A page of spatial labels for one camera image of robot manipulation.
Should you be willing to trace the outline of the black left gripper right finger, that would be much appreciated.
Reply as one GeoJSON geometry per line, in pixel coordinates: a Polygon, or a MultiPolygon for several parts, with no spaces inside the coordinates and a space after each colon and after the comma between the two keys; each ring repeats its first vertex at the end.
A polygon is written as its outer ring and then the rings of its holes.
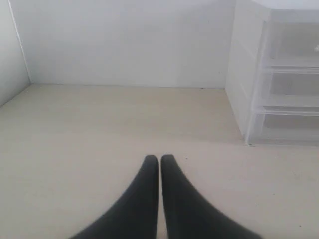
{"type": "Polygon", "coordinates": [[[212,206],[190,183],[173,155],[161,158],[168,238],[250,239],[252,232],[212,206]]]}

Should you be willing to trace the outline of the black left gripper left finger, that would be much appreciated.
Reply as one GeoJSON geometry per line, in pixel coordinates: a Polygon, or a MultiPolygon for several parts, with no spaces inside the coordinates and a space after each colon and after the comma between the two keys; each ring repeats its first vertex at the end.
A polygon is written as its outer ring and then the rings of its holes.
{"type": "Polygon", "coordinates": [[[159,207],[159,162],[145,157],[137,175],[113,206],[74,239],[155,239],[159,207]]]}

